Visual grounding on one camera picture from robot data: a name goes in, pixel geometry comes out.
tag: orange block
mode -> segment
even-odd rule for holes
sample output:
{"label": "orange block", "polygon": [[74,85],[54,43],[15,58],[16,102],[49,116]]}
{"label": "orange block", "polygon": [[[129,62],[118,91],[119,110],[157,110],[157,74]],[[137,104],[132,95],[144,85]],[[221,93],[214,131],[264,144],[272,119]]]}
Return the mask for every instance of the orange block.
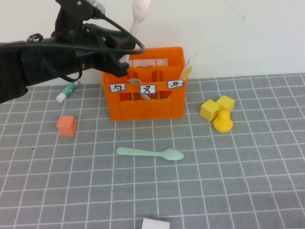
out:
{"label": "orange block", "polygon": [[77,123],[74,116],[61,116],[57,123],[60,136],[75,136]]}

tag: black cable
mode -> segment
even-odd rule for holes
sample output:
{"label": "black cable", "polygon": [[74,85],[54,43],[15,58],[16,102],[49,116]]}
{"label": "black cable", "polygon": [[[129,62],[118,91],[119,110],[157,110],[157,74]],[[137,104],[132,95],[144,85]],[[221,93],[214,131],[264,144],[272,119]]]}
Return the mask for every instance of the black cable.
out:
{"label": "black cable", "polygon": [[133,42],[140,46],[139,50],[126,50],[126,49],[112,49],[112,48],[96,48],[86,45],[77,45],[77,44],[62,44],[62,43],[39,43],[39,42],[14,42],[3,44],[0,46],[0,51],[14,51],[15,49],[67,49],[74,51],[84,51],[84,52],[96,52],[96,53],[113,53],[121,55],[136,55],[142,54],[145,52],[145,46],[131,33],[129,33],[122,26],[111,20],[110,18],[103,16],[105,21],[109,22],[111,25],[119,29],[125,35],[127,35]]}
{"label": "black cable", "polygon": [[43,66],[53,75],[57,75],[58,77],[62,78],[65,81],[68,81],[70,83],[76,82],[78,81],[81,77],[82,77],[82,69],[81,66],[79,66],[79,75],[77,79],[72,79],[70,77],[68,77],[67,75],[61,73],[60,71],[58,71],[56,68],[54,68],[48,61],[47,59],[42,55],[41,57],[42,61],[41,63],[43,64]]}

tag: white object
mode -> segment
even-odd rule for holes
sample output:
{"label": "white object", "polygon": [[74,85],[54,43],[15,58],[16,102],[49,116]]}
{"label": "white object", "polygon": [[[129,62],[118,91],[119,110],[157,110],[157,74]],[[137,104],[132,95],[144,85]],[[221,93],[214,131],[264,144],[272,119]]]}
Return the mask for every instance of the white object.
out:
{"label": "white object", "polygon": [[71,83],[56,97],[56,101],[59,103],[65,101],[67,97],[69,97],[69,95],[77,88],[78,85],[78,81]]}
{"label": "white object", "polygon": [[[136,36],[141,22],[147,17],[152,0],[133,0],[132,13],[133,24],[130,33]],[[125,55],[120,59],[121,63],[129,61],[130,55]]]}
{"label": "white object", "polygon": [[167,82],[167,87],[169,89],[173,89],[176,87],[183,87],[183,85],[184,85],[184,80],[173,80],[173,81]]}
{"label": "white object", "polygon": [[124,84],[124,83],[110,85],[110,91],[112,93],[121,92],[121,91],[125,91],[125,90],[126,90],[126,84]]}
{"label": "white object", "polygon": [[170,222],[164,222],[154,219],[144,219],[142,229],[170,229]]}
{"label": "white object", "polygon": [[156,85],[140,85],[140,93],[141,94],[156,94],[157,88]]}
{"label": "white object", "polygon": [[[142,81],[141,80],[139,80],[139,79],[129,79],[129,80],[127,80],[129,83],[142,83]],[[146,101],[148,101],[148,100],[150,100],[150,97],[148,96],[148,95],[146,95],[146,94],[140,94],[141,96],[142,96],[142,98],[144,99],[144,100],[146,100]]]}

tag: orange bottle crate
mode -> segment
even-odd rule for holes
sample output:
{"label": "orange bottle crate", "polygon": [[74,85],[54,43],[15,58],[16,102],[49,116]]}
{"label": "orange bottle crate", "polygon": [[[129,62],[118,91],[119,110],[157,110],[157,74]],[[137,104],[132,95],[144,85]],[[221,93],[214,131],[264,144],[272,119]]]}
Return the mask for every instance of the orange bottle crate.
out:
{"label": "orange bottle crate", "polygon": [[[135,62],[151,59],[154,60],[155,66],[134,66]],[[167,59],[167,66],[158,65],[161,59]],[[117,78],[112,74],[103,74],[102,85],[110,111],[110,119],[126,121],[183,118],[188,80],[179,81],[179,86],[175,87],[175,81],[179,80],[185,66],[183,48],[147,49],[143,54],[132,55],[131,61],[128,75],[125,77]],[[128,83],[127,80],[132,78],[139,79],[142,83]],[[151,100],[144,100],[141,97],[139,93],[141,85],[143,87],[155,85],[155,93],[148,95]]]}

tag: yellow cube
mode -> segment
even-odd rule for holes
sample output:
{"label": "yellow cube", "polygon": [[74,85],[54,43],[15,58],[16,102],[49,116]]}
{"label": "yellow cube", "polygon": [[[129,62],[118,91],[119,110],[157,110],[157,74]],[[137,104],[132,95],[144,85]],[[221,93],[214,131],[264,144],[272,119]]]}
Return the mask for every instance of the yellow cube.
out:
{"label": "yellow cube", "polygon": [[210,122],[218,116],[219,112],[220,105],[210,99],[201,106],[200,115]]}
{"label": "yellow cube", "polygon": [[234,109],[235,100],[224,95],[217,101],[217,103],[220,105],[221,110],[231,112]]}

